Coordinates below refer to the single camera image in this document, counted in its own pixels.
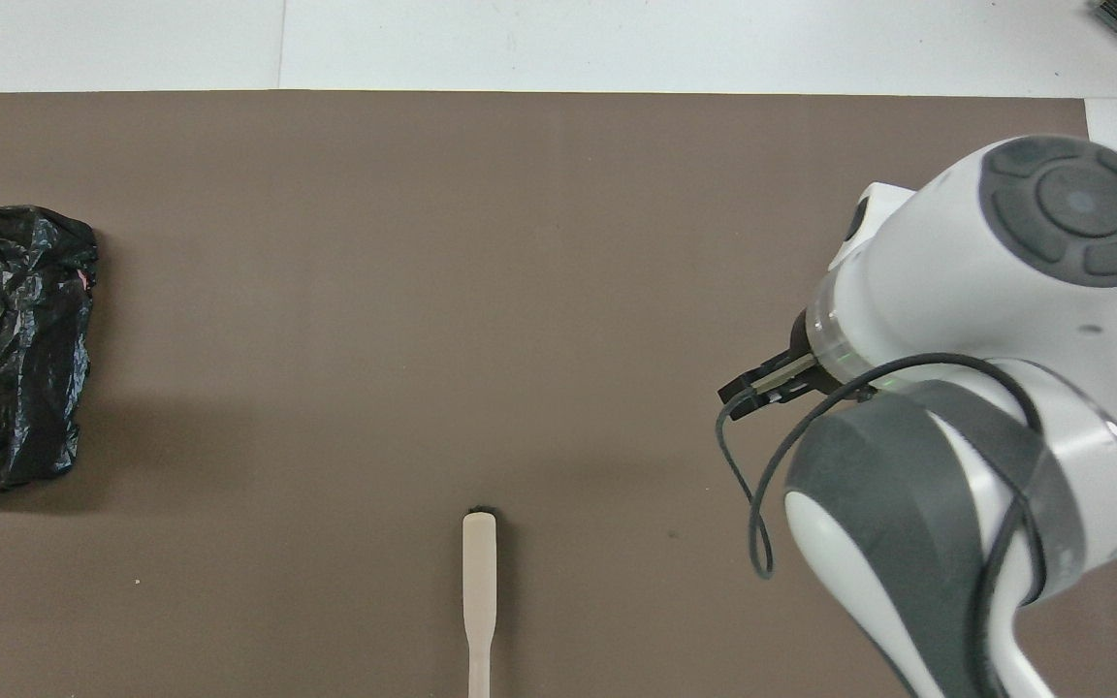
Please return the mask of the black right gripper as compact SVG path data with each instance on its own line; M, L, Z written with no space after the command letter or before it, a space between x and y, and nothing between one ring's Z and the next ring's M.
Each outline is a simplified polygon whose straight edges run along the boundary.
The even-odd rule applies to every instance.
M787 383L770 389L763 388L770 375L795 362L801 364L802 369L798 369L795 375L787 379ZM781 352L758 366L741 372L718 389L718 398L722 403L728 403L728 419L739 420L742 417L753 414L758 408L787 403L809 393L830 395L843 384L843 379L830 374L818 360L810 341L808 312L801 312L790 328L787 352Z

